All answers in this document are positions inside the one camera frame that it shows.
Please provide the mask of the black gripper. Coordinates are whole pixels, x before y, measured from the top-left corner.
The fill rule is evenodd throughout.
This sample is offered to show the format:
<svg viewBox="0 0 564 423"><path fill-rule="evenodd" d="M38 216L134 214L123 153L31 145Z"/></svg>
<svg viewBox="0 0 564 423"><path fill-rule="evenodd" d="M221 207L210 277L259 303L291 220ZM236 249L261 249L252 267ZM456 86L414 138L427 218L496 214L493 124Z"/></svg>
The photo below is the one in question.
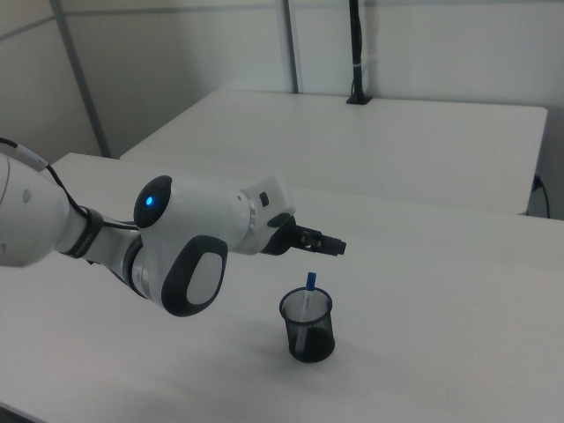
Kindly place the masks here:
<svg viewBox="0 0 564 423"><path fill-rule="evenodd" d="M323 235L315 229L299 226L295 217L291 217L270 238L262 253L270 256L281 256L289 249L307 250L306 236L313 237L309 242L309 249L327 256L342 256L346 243L337 238Z"/></svg>

